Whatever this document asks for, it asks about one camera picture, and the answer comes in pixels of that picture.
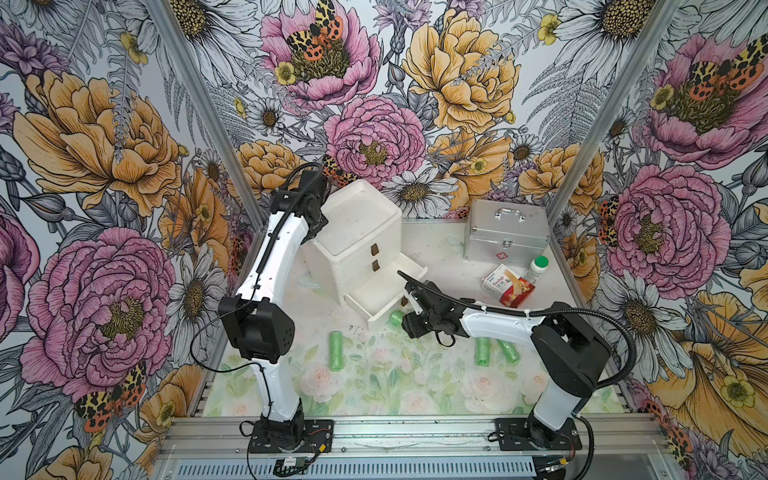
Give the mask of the white bottle green cap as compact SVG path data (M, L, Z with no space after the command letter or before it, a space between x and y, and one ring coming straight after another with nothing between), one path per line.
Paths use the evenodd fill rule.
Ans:
M549 259L544 255L539 255L534 258L524 275L524 278L530 283L535 284L549 266Z

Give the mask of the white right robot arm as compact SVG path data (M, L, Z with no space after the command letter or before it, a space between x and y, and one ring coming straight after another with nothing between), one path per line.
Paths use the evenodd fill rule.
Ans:
M523 437L535 449L552 450L563 436L566 421L578 413L592 394L624 380L638 359L637 341L627 327L599 311L555 302L540 310L514 310L456 299L431 281L404 275L406 298L414 311L402 328L412 339L434 334L437 339L488 338L534 348L549 382L524 422ZM617 373L603 379L612 346L587 319L601 320L623 337L626 359Z

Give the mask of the aluminium front rail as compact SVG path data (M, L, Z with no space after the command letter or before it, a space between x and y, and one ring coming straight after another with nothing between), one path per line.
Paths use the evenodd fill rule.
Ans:
M256 449L247 418L177 421L155 479L682 479L647 414L585 415L553 450L509 438L492 416L338 417L293 452Z

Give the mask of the green bag roll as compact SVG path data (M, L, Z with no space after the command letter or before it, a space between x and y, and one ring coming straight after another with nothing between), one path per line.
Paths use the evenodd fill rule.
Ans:
M332 331L329 335L329 368L340 372L344 368L344 336L340 331Z
M498 340L498 345L504 358L509 364L515 365L520 361L520 354L513 343Z
M491 340L486 337L475 339L475 364L480 367L488 367L491 363Z
M389 324L395 328L401 328L405 313L401 310L394 310L389 317Z

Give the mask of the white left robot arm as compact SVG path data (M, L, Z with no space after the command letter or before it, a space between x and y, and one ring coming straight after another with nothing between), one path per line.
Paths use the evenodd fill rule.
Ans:
M280 364L295 338L294 320L283 300L291 267L300 247L328 224L321 211L327 179L318 162L292 171L272 196L269 218L253 267L237 292L218 306L230 345L258 379L260 418L251 434L258 450L295 450L305 441L301 400L291 374Z

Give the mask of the red white small box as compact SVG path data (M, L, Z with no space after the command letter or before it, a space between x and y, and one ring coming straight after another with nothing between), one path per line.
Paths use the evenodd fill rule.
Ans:
M519 277L505 265L497 266L484 277L482 288L503 306L518 308L534 291L535 286Z

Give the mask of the white plastic drawer cabinet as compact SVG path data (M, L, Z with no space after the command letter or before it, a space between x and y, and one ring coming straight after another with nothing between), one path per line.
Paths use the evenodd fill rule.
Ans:
M301 252L314 281L341 303L401 252L402 212L360 179L331 194L321 213L328 224Z

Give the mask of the white bottom drawer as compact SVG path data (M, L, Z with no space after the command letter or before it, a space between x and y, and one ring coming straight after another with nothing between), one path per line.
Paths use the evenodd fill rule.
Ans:
M357 280L351 291L343 296L345 303L363 319L371 333L381 330L393 312L408 308L406 280L398 274L399 271L421 280L428 268L403 253L398 253L384 264L374 260L363 271L362 279Z

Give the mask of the floral table mat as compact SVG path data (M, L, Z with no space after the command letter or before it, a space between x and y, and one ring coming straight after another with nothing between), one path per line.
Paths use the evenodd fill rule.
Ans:
M344 332L344 368L329 368L329 334L297 340L286 358L308 416L524 414L548 383L533 350L509 364L491 341L491 363L475 364L475 340L444 348L388 326Z

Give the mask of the silver aluminium case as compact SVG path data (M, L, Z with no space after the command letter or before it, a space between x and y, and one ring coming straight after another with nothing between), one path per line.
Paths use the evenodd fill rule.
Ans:
M543 254L549 238L550 227L543 207L476 200L466 222L464 258L527 266Z

